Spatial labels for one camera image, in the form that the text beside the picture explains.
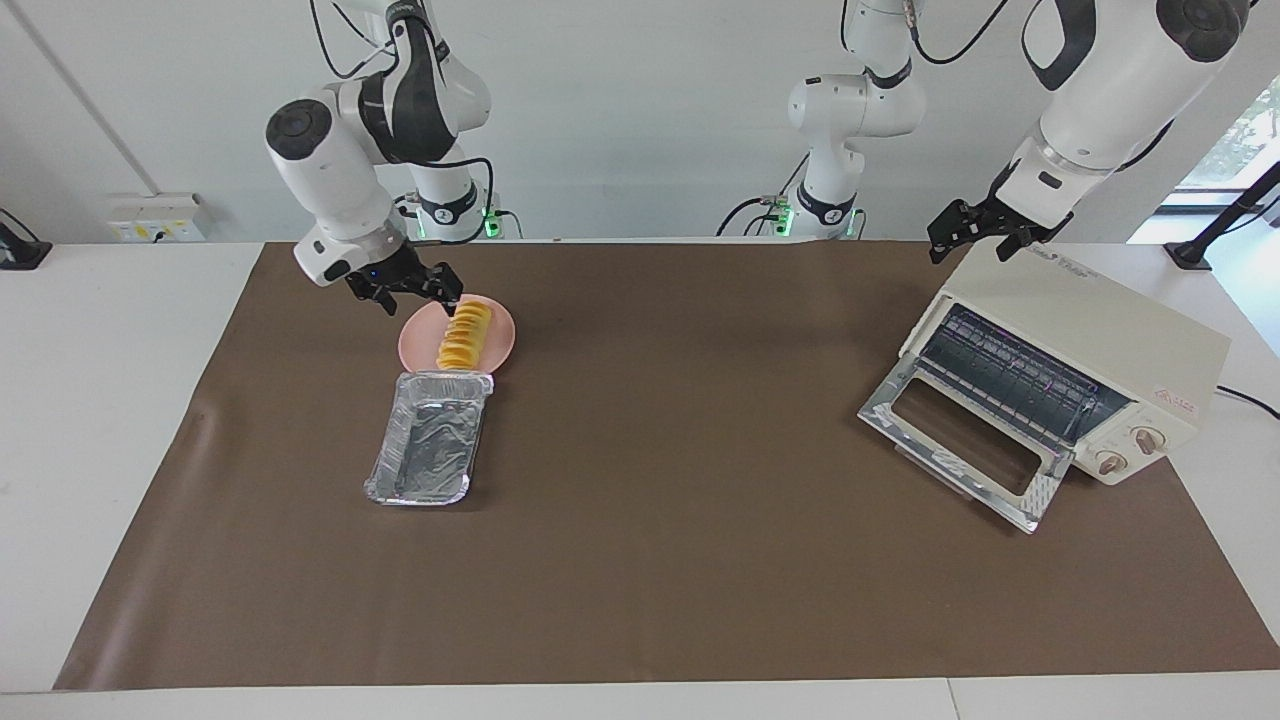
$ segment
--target window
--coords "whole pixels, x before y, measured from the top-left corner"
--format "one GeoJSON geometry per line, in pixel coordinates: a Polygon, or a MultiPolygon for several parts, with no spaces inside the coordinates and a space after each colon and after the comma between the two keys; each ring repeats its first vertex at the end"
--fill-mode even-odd
{"type": "Polygon", "coordinates": [[[1201,202],[1197,204],[1206,204],[1212,193],[1234,199],[1257,182],[1276,160],[1280,160],[1280,77],[1262,91],[1192,174],[1179,183],[1169,204],[1189,200],[1179,196],[1199,196],[1201,202]]]}

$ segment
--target white table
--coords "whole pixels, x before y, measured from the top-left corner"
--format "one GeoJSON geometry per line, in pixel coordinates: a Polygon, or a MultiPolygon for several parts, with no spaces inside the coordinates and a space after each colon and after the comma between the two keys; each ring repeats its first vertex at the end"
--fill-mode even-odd
{"type": "MultiPolygon", "coordinates": [[[[0,692],[35,693],[0,696],[0,717],[1280,717],[1280,673],[40,694],[260,249],[61,246],[36,273],[0,273],[0,692]]],[[[1280,398],[1280,360],[1212,275],[1158,247],[1064,250],[1230,336],[1224,383],[1280,398]]],[[[1174,465],[1280,637],[1280,425],[1215,398],[1174,465]]]]}

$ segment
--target brown table mat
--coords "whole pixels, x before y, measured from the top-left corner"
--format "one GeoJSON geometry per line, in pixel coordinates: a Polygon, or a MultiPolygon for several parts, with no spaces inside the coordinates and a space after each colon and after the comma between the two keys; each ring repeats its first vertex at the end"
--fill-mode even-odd
{"type": "Polygon", "coordinates": [[[419,304],[269,246],[59,689],[1280,667],[1167,462],[1025,537],[856,420],[955,264],[923,246],[429,259],[518,323],[470,497],[364,498],[419,304]]]}

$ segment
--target white wall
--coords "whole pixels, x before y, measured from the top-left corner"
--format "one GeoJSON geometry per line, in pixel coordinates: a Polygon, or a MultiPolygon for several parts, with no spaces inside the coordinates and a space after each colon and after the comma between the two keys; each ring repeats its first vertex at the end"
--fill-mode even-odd
{"type": "MultiPolygon", "coordinates": [[[[951,51],[993,3],[931,4],[925,42],[951,51]]],[[[931,96],[923,127],[864,143],[869,237],[923,237],[951,199],[986,195],[1047,102],[1018,41],[1032,4],[1010,3],[963,61],[918,63],[931,96]]],[[[15,28],[10,5],[161,190],[201,193],[215,238],[307,229],[262,149],[270,114],[329,77],[306,0],[0,0],[0,202],[70,242],[106,240],[96,222],[104,196],[141,183],[15,28]]],[[[1087,200],[1064,240],[1124,241],[1280,73],[1274,5],[1254,10],[1225,76],[1161,149],[1087,200]]],[[[786,120],[791,86],[858,69],[838,46],[838,0],[436,0],[436,9],[494,95],[492,122],[466,146],[497,161],[504,205],[541,237],[709,234],[736,201],[776,191],[804,152],[786,120]]],[[[362,54],[330,27],[337,55],[362,54]]],[[[403,172],[384,178],[408,188],[403,172]]]]}

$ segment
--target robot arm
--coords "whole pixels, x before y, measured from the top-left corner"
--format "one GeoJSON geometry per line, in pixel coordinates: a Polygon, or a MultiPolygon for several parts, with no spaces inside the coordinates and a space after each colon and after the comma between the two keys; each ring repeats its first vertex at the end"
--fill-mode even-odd
{"type": "Polygon", "coordinates": [[[374,167],[410,167],[431,237],[474,240],[492,199],[472,181],[457,137],[485,123],[489,90],[453,56],[429,0],[394,3],[385,18],[394,64],[285,105],[268,124],[266,143],[298,202],[316,217],[294,247],[307,277],[320,286],[346,279],[358,299],[388,314],[396,313],[394,292],[440,301],[452,314],[462,283],[448,265],[428,269],[417,260],[374,167]]]}
{"type": "Polygon", "coordinates": [[[1053,100],[987,199],[929,224],[933,261],[987,236],[1009,236],[1002,260],[1052,240],[1221,72],[1248,15],[1248,0],[1037,3],[1023,50],[1053,100]]]}
{"type": "Polygon", "coordinates": [[[812,77],[791,92],[791,124],[809,140],[809,167],[787,199],[792,234],[845,234],[865,167],[852,140],[909,135],[924,118],[902,1],[851,0],[841,32],[863,73],[812,77]]]}

